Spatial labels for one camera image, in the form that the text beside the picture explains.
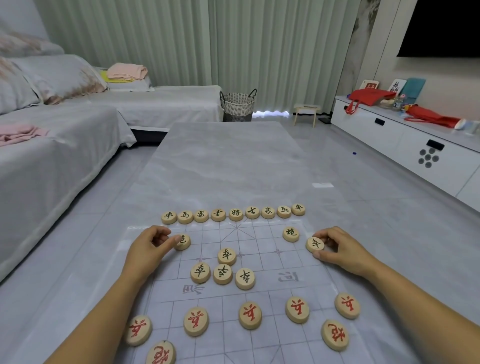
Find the green curtain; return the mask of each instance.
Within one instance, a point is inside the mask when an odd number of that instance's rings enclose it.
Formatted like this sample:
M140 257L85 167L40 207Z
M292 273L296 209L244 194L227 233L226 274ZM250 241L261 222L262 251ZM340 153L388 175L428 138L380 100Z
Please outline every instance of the green curtain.
M35 0L49 37L154 85L258 88L257 110L331 110L360 0Z

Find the television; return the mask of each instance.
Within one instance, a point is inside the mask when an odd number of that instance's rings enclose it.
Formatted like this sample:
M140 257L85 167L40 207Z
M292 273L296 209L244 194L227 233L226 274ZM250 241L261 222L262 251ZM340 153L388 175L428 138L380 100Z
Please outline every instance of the television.
M480 58L473 3L418 0L397 57Z

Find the pink towel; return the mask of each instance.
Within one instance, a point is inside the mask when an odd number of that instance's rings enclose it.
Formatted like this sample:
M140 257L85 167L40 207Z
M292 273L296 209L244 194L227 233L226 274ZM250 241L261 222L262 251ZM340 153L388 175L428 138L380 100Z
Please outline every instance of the pink towel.
M24 142L35 136L45 136L47 133L48 130L40 129L33 125L0 125L0 146Z
M147 73L147 68L140 64L115 63L107 70L107 77L112 80L143 80Z

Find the wooden stool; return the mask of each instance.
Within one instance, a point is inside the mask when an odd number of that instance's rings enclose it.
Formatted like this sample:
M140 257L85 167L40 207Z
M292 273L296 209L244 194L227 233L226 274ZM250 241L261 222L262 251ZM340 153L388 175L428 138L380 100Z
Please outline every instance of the wooden stool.
M293 107L296 109L296 115L295 115L295 120L293 121L293 126L295 126L295 123L297 122L297 116L299 114L299 111L302 110L302 109L310 109L310 110L314 111L313 127L315 127L315 121L317 120L317 110L320 111L320 106L318 106L318 105L295 104Z

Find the red tote bag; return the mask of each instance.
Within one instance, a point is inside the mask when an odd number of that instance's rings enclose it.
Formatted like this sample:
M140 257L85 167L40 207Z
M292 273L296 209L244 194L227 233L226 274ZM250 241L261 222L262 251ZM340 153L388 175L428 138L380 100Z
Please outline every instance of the red tote bag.
M368 106L373 106L375 102L377 102L381 98L389 99L389 98L394 98L395 96L396 96L395 92L378 90L375 88L362 88L360 90L355 90L348 97L350 100L352 100L352 102L350 102L350 105L345 109L345 112L351 115L355 111L357 111L357 108L360 103Z
M431 122L432 124L438 124L451 129L453 129L456 123L460 121L460 118L455 118L452 116L443 116L443 115L437 114L435 111L422 108L421 106L418 106L418 105L411 106L407 110L407 114L411 115L411 117L405 118L405 121Z

